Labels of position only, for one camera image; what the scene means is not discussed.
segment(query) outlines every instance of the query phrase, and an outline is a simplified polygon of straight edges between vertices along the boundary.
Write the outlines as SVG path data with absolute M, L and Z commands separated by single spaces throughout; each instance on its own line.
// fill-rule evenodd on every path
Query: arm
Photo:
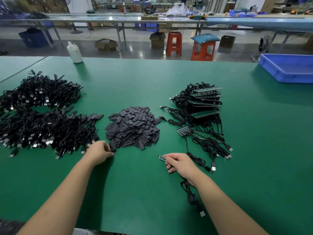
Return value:
M 18 235 L 72 235 L 92 169 L 113 155 L 105 141 L 93 143 Z
M 204 174 L 187 154 L 171 153 L 163 157 L 166 158 L 165 164 L 169 173 L 177 171 L 197 188 L 220 235 L 268 234 L 236 205 L 211 178 Z

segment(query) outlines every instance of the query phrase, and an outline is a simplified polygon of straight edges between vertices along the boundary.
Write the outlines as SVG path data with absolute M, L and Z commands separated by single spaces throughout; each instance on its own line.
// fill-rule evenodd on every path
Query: blue cushion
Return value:
M 220 39 L 213 34 L 201 34 L 191 37 L 191 39 L 196 41 L 198 44 L 203 44 L 209 41 L 220 41 Z

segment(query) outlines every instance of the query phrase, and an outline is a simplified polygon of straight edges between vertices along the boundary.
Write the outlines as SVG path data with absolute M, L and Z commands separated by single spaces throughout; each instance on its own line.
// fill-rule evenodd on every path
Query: factory floor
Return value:
M 1 27 L 0 31 L 0 50 L 8 51 L 9 56 L 68 56 L 66 49 L 67 42 L 71 41 L 77 44 L 83 57 L 96 58 L 125 58 L 125 59 L 175 59 L 175 60 L 190 60 L 193 41 L 190 39 L 195 35 L 195 30 L 181 31 L 183 34 L 182 41 L 182 56 L 172 52 L 170 57 L 166 57 L 164 49 L 151 49 L 151 41 L 149 39 L 152 32 L 126 29 L 127 47 L 123 51 L 103 52 L 95 48 L 95 41 L 106 38 L 113 39 L 118 42 L 116 29 L 95 29 L 89 31 L 81 29 L 82 34 L 70 34 L 69 29 L 58 28 L 59 35 L 62 39 L 63 46 L 57 38 L 53 29 L 50 29 L 50 35 L 54 40 L 54 47 L 50 48 L 28 48 L 22 42 L 18 33 L 25 31 L 25 28 L 19 27 Z M 204 30 L 202 33 L 212 33 L 221 38 L 223 35 L 235 36 L 236 40 L 232 48 L 224 48 L 216 43 L 214 61 L 226 62 L 252 62 L 251 55 L 258 54 L 260 38 L 266 35 L 272 36 L 271 31 L 246 31 L 244 36 L 228 33 L 226 31 Z M 284 41 L 285 35 L 277 35 L 271 48 L 271 53 L 282 54 L 304 54 L 311 55 L 312 52 L 302 49 L 306 39 L 298 34 L 291 35 L 290 41 L 286 42 L 281 49 L 281 42 Z

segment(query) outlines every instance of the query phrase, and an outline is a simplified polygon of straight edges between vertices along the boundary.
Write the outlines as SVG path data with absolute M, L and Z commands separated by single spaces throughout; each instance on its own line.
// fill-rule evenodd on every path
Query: blue plastic crate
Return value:
M 27 47 L 40 48 L 48 45 L 48 41 L 46 40 L 42 30 L 40 29 L 29 28 L 27 31 L 18 34 Z M 53 40 L 48 30 L 46 30 L 46 34 L 50 42 L 53 43 Z
M 313 83 L 313 55 L 261 54 L 259 64 L 279 82 Z
M 146 23 L 147 27 L 157 27 L 157 23 Z M 157 29 L 147 29 L 147 31 L 157 32 Z

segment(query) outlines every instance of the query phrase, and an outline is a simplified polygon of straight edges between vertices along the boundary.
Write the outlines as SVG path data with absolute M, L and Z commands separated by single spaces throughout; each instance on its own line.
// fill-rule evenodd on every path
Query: hand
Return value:
M 108 157 L 114 155 L 113 152 L 110 152 L 110 146 L 105 141 L 97 141 L 89 146 L 87 152 L 82 157 L 82 160 L 88 161 L 92 166 L 96 166 L 104 162 Z
M 190 157 L 185 153 L 170 153 L 163 155 L 166 158 L 166 168 L 169 173 L 177 171 L 183 178 L 195 186 L 195 179 L 203 172 L 194 164 Z

